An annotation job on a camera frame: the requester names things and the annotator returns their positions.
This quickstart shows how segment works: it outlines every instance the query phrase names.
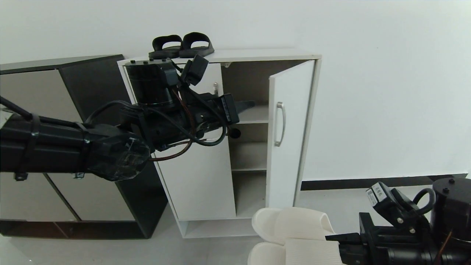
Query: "silver handle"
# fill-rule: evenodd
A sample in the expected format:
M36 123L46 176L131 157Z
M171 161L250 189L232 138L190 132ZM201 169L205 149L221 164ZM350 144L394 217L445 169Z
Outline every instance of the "silver handle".
M283 137L284 137L284 130L286 129L286 110L284 109L283 102L278 102L276 104L276 108L280 108L283 114L283 130L281 132L281 139L280 141L275 141L275 146L281 146L281 142L283 142Z
M212 88L214 89L214 95L219 96L219 85L218 85L218 83L212 84Z

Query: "slipper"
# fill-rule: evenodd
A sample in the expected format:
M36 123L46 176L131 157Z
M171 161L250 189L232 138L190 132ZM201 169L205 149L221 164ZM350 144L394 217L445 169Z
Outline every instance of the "slipper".
M289 238L325 240L335 234L327 214L298 207L260 209L252 217L252 227L263 240L282 246Z
M180 46L172 46L164 48L163 45L168 42L180 42ZM160 36L152 41L154 51L149 52L149 58L152 59L165 59L177 58L182 49L182 41L178 35Z
M196 41L207 41L208 46L202 47L191 47ZM199 32L191 32L183 37L183 42L181 44L182 50L180 51L180 58L193 58L195 55L201 55L205 57L206 55L214 53L214 48L212 47L211 41L208 36Z
M286 251L284 247L262 242L255 245L249 254L247 265L285 265Z
M287 239L285 246L258 243L248 265L342 265L337 241Z

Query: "floor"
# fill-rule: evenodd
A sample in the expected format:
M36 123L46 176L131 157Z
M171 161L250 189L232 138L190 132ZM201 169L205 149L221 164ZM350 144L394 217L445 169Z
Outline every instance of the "floor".
M413 198L428 186L401 187ZM426 203L423 199L419 205ZM336 233L358 232L358 212L372 213L365 189L302 191L298 207L326 212ZM245 265L259 237L182 239L169 207L149 240L47 240L0 236L0 265Z

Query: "open cabinet door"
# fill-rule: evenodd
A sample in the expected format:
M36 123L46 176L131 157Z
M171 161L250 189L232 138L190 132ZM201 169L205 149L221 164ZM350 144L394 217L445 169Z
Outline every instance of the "open cabinet door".
M267 207L294 204L314 61L270 77Z
M218 94L222 95L220 64L209 64L203 79L192 89L197 93L215 93L217 89ZM217 139L221 133L222 129L219 128L206 133L204 138ZM155 152L154 156L169 156L184 147L179 145ZM171 194L171 203L180 221L229 219L236 216L227 137L212 147L193 143L180 157L157 164L157 171L163 176L162 184L166 185Z

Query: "white wall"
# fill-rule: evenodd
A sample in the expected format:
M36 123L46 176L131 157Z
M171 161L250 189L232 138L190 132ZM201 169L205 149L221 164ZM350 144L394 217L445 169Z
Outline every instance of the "white wall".
M216 49L292 47L300 10L288 1L1 0L0 63L142 56L155 37L192 31L207 34Z
M303 178L468 172L471 2L329 1L312 13L301 43L324 60Z
M2 0L0 63L150 51L206 33L216 49L324 56L304 179L471 168L471 2Z

